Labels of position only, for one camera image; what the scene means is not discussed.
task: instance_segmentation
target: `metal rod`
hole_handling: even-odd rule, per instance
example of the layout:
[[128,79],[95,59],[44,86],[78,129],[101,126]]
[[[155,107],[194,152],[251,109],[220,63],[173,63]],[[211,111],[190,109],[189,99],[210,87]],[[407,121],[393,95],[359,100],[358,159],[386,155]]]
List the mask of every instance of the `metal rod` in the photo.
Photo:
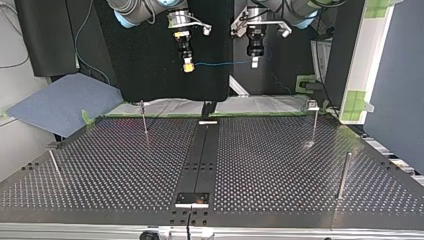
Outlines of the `metal rod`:
[[49,154],[50,154],[50,157],[51,157],[51,159],[52,159],[52,161],[53,161],[54,168],[56,169],[56,171],[58,171],[58,172],[59,172],[59,166],[57,165],[56,158],[55,158],[55,156],[54,156],[53,151],[52,151],[52,150],[49,150]]
[[318,111],[319,111],[319,110],[316,110],[316,111],[315,111],[314,131],[315,131],[315,129],[317,128]]
[[146,124],[146,110],[144,109],[144,101],[141,100],[140,102],[140,110],[141,115],[143,116],[143,124],[144,124],[144,133],[147,135],[147,124]]
[[345,162],[343,165],[343,173],[340,180],[339,191],[337,192],[337,199],[343,199],[343,192],[346,185],[347,173],[349,172],[349,165],[350,165],[351,159],[352,159],[352,153],[348,152],[346,154]]

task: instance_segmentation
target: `white wall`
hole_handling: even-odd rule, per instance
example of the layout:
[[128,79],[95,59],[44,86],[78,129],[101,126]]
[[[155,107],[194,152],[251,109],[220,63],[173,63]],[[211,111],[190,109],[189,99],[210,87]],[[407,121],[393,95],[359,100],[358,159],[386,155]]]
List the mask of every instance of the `white wall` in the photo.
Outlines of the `white wall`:
[[[14,6],[13,0],[2,1]],[[5,14],[20,30],[17,17],[1,9],[0,67],[20,63],[27,56],[22,36],[10,25]],[[6,109],[46,87],[47,80],[33,76],[30,61],[19,67],[0,69],[0,181],[43,154],[45,146],[54,140],[53,135],[44,130],[1,116]]]

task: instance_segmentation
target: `metal bracket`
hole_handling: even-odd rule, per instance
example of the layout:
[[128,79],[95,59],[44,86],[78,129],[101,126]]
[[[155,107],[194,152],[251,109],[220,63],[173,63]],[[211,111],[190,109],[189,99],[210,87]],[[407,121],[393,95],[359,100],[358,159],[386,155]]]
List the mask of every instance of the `metal bracket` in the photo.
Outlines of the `metal bracket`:
[[209,208],[209,193],[179,193],[176,208]]
[[284,21],[248,22],[247,25],[278,25],[280,26],[278,32],[284,38],[288,37],[293,32],[289,25],[287,25],[287,23]]
[[181,28],[181,27],[191,27],[191,26],[201,26],[201,27],[203,27],[203,35],[205,35],[205,36],[209,36],[212,32],[212,26],[211,25],[205,24],[205,23],[200,23],[200,22],[197,22],[197,21],[169,26],[169,29]]
[[242,37],[246,34],[246,28],[248,25],[279,25],[280,29],[278,32],[284,38],[288,37],[292,33],[292,29],[284,21],[242,21],[241,18],[246,15],[247,7],[241,11],[236,20],[231,24],[231,36],[233,37]]

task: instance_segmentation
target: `green tape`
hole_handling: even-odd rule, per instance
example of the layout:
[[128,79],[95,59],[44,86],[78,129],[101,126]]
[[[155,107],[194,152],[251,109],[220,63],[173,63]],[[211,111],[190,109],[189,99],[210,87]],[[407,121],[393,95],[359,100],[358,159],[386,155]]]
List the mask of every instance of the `green tape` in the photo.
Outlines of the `green tape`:
[[244,113],[213,113],[211,117],[288,117],[306,116],[308,112],[244,112]]
[[[146,118],[198,118],[201,114],[145,114]],[[108,114],[108,118],[141,118],[142,114]]]
[[368,0],[365,18],[384,18],[387,8],[391,5],[391,0]]
[[296,93],[305,93],[305,94],[313,94],[313,90],[306,90],[300,86],[302,83],[315,83],[317,81],[315,75],[299,75],[296,80]]
[[6,112],[7,110],[5,109],[5,110],[3,110],[3,112],[1,113],[1,117],[2,118],[8,118],[9,117],[9,114],[7,114],[7,112]]
[[365,110],[365,91],[348,91],[342,113],[344,121],[359,121]]
[[87,124],[87,125],[91,125],[95,122],[94,119],[90,118],[90,115],[88,114],[88,112],[85,109],[81,110],[81,117],[84,120],[85,124]]

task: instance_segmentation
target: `metal frame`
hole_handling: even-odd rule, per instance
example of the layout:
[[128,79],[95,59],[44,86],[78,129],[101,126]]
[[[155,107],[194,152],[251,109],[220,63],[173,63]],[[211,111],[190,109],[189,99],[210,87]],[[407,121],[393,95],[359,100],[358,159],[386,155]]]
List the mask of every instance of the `metal frame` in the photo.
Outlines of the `metal frame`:
[[[0,239],[138,239],[143,231],[156,231],[170,239],[187,239],[185,227],[117,225],[0,224]],[[421,231],[358,229],[266,229],[191,227],[195,239],[424,239]]]
[[[336,121],[327,119],[330,125],[334,127],[339,127]],[[312,120],[307,121],[309,125],[312,126]],[[145,227],[130,227],[128,225],[156,225],[156,226],[165,226],[160,227],[163,231],[173,232],[175,231],[175,236],[186,236],[186,229],[184,227],[191,226],[190,232],[193,236],[199,235],[204,236],[210,232],[213,232],[215,237],[222,236],[223,238],[228,237],[231,239],[248,236],[261,236],[261,237],[322,237],[321,233],[326,235],[331,233],[331,236],[334,237],[343,237],[352,236],[353,239],[356,237],[361,238],[366,236],[373,236],[375,238],[381,236],[388,236],[390,238],[397,238],[397,236],[402,236],[403,239],[408,239],[411,237],[415,239],[420,239],[422,237],[422,232],[417,232],[417,235],[412,234],[411,232],[406,231],[344,231],[344,230],[334,230],[335,228],[382,228],[382,229],[410,229],[410,230],[424,230],[422,224],[423,217],[420,215],[417,216],[398,216],[393,214],[350,214],[342,211],[338,211],[337,207],[333,211],[328,211],[320,214],[312,215],[295,215],[295,214],[223,214],[216,211],[214,206],[214,191],[215,191],[215,180],[217,174],[217,154],[219,146],[219,134],[220,134],[220,125],[222,121],[218,120],[217,124],[212,125],[196,125],[197,131],[192,138],[192,143],[189,152],[186,155],[185,164],[183,170],[179,177],[179,183],[174,192],[174,202],[176,200],[178,193],[209,193],[210,194],[210,203],[208,209],[179,209],[175,206],[171,207],[169,211],[164,214],[155,212],[152,210],[150,213],[145,215],[143,211],[139,212],[119,212],[119,211],[103,211],[103,210],[92,210],[92,211],[74,211],[66,212],[63,210],[63,214],[60,214],[62,211],[43,211],[42,217],[28,215],[25,210],[22,209],[1,209],[2,216],[7,216],[8,222],[29,222],[33,221],[33,224],[1,224],[0,223],[0,233],[7,232],[7,234],[18,234],[18,236],[29,236],[32,228],[38,228],[37,232],[40,234],[47,234],[46,236],[51,236],[49,234],[54,234],[56,232],[65,232],[65,235],[68,234],[68,231],[72,231],[74,228],[81,229],[81,235],[78,236],[100,236],[90,232],[91,228],[100,229],[98,224],[105,224],[109,227],[106,227],[105,231],[102,230],[101,234],[114,234],[120,229],[125,229],[129,231],[135,229],[134,231],[139,231],[145,229]],[[346,134],[354,134],[347,127],[343,127],[343,131],[346,130]],[[69,138],[66,143],[70,144],[78,136],[84,134],[86,128],[78,131],[74,136]],[[393,175],[396,180],[399,180],[401,183],[407,186],[408,190],[413,193],[422,193],[422,187],[410,178],[409,175],[403,171],[399,171],[395,165],[393,165],[386,157],[381,155],[377,150],[369,146],[362,138],[354,135],[357,139],[354,149],[352,149],[352,158],[355,158],[357,151],[365,151],[367,156],[375,161],[375,164],[378,167],[384,168],[382,171],[388,171]],[[44,161],[49,160],[48,153],[44,154],[40,158],[34,160],[31,164],[33,168],[36,168],[38,164]],[[23,176],[29,174],[30,170],[21,170],[12,175],[7,181],[0,183],[0,188],[5,188],[9,184],[14,184],[17,179],[21,179]],[[344,173],[340,173],[341,178],[348,175],[349,167],[346,165]],[[336,199],[337,203],[342,202],[343,199]],[[60,225],[63,227],[55,227],[57,225],[48,224],[48,223],[62,223],[66,225]],[[121,226],[115,226],[110,224],[121,224]],[[298,228],[302,230],[296,230],[292,232],[289,229],[284,228]],[[318,232],[306,230],[306,229],[319,229]]]

